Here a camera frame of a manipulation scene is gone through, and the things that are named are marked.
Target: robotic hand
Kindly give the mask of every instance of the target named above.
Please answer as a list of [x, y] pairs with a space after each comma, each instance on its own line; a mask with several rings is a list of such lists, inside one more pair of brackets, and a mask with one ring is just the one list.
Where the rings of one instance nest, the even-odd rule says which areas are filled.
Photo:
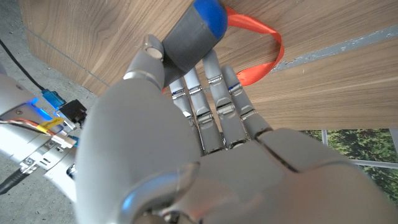
[[224, 141], [194, 68], [184, 75], [190, 100], [182, 78], [170, 84], [174, 104], [162, 95], [163, 56], [148, 36], [88, 115], [76, 161], [80, 223], [397, 223], [349, 160], [273, 130], [214, 50], [203, 66]]

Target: gray floor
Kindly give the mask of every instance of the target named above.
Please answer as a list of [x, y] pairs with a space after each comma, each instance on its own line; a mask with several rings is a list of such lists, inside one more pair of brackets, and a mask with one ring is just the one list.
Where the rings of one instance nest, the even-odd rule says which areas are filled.
[[[96, 99], [93, 93], [30, 54], [17, 1], [0, 1], [0, 15], [0, 39], [37, 82], [49, 90], [58, 91], [67, 101], [78, 99], [90, 108]], [[10, 77], [39, 97], [40, 107], [53, 112], [40, 96], [39, 89], [24, 76], [1, 47], [0, 62]], [[0, 182], [16, 169], [17, 164], [0, 154]], [[38, 170], [8, 194], [0, 196], [0, 223], [75, 223], [72, 203], [42, 174]]]

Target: black cable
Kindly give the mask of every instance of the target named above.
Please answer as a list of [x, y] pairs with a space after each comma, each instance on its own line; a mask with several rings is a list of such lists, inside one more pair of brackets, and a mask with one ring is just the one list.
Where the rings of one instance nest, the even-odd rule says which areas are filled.
[[12, 55], [12, 53], [10, 52], [10, 50], [8, 50], [8, 48], [6, 47], [6, 45], [1, 41], [0, 39], [0, 45], [1, 47], [4, 48], [4, 50], [7, 52], [8, 56], [10, 56], [11, 60], [18, 66], [18, 68], [26, 75], [26, 77], [37, 86], [37, 88], [39, 88], [40, 90], [45, 90], [44, 87], [42, 87], [41, 85], [39, 85], [36, 80], [34, 80], [31, 75], [29, 74], [29, 72], [27, 72], [27, 70], [25, 70], [25, 68], [17, 61], [17, 59], [15, 59], [15, 57]]
[[0, 195], [7, 193], [10, 189], [23, 181], [27, 176], [29, 176], [29, 174], [23, 174], [21, 169], [16, 170], [13, 174], [7, 177], [3, 183], [0, 184]]
[[34, 128], [27, 127], [27, 126], [23, 126], [23, 125], [21, 125], [21, 124], [16, 124], [16, 123], [0, 123], [0, 125], [1, 125], [1, 124], [10, 124], [10, 125], [16, 126], [16, 127], [18, 127], [18, 128], [23, 128], [23, 129], [26, 129], [26, 130], [28, 130], [28, 131], [33, 131], [33, 132], [36, 132], [36, 133], [39, 133], [39, 134], [43, 134], [42, 131], [39, 131], [39, 130], [34, 129]]

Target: red strap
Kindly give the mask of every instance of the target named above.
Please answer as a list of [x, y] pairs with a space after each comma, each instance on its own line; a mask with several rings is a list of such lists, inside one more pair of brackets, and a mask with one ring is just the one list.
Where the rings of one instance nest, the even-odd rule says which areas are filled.
[[260, 34], [270, 34], [280, 44], [279, 54], [275, 61], [247, 68], [237, 74], [242, 85], [251, 85], [267, 75], [284, 56], [285, 49], [282, 45], [282, 36], [280, 36], [280, 34], [273, 28], [265, 25], [253, 17], [238, 14], [228, 6], [226, 7], [226, 11], [228, 14], [229, 26], [251, 30]]

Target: green foliage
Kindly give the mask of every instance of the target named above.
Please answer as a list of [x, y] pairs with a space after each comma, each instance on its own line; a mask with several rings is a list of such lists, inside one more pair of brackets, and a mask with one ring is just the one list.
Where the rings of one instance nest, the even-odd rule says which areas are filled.
[[[398, 162], [388, 129], [328, 131], [328, 144], [350, 159]], [[362, 167], [372, 180], [398, 205], [398, 170]]]
[[318, 141], [322, 141], [322, 132], [320, 130], [307, 130], [301, 132], [306, 135], [309, 135], [311, 138], [315, 138]]
[[328, 131], [328, 144], [350, 159], [398, 162], [388, 129]]
[[367, 173], [386, 196], [398, 205], [398, 170], [360, 166]]

